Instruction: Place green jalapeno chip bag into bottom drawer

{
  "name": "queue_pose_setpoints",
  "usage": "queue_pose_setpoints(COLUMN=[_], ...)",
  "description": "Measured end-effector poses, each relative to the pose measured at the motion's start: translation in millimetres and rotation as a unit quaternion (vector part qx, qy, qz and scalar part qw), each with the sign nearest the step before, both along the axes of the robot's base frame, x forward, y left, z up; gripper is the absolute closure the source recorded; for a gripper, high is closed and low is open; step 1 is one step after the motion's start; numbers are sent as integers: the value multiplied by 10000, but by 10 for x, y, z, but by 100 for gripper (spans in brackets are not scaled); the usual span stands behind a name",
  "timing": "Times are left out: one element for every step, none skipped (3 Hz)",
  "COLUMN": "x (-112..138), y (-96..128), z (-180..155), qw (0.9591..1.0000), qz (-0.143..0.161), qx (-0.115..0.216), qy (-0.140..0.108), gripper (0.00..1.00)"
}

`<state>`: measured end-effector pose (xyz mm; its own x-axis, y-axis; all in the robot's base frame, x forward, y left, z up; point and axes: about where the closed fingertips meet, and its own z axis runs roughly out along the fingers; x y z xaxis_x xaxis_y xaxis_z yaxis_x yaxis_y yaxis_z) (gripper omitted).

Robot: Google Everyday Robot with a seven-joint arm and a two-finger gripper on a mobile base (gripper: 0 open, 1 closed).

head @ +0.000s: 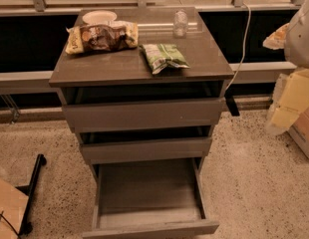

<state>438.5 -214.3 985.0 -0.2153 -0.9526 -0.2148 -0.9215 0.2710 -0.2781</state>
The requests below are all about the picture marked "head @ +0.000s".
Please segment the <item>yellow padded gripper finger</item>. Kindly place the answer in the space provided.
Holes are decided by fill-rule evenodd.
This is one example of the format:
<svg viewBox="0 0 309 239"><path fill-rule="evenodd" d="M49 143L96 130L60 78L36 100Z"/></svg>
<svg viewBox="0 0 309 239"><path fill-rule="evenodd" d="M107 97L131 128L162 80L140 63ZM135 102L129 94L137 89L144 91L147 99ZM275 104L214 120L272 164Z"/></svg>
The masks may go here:
<svg viewBox="0 0 309 239"><path fill-rule="evenodd" d="M263 46L271 50L283 49L288 27L288 23L279 27L263 41Z"/></svg>

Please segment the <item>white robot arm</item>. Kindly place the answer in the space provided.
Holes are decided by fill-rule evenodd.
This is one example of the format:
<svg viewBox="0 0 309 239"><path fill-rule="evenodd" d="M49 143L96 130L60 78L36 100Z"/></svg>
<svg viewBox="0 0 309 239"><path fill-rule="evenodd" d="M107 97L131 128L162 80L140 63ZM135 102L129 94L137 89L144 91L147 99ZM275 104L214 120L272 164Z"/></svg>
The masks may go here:
<svg viewBox="0 0 309 239"><path fill-rule="evenodd" d="M292 17L263 41L271 50L284 50L285 59L297 67L309 69L309 0Z"/></svg>

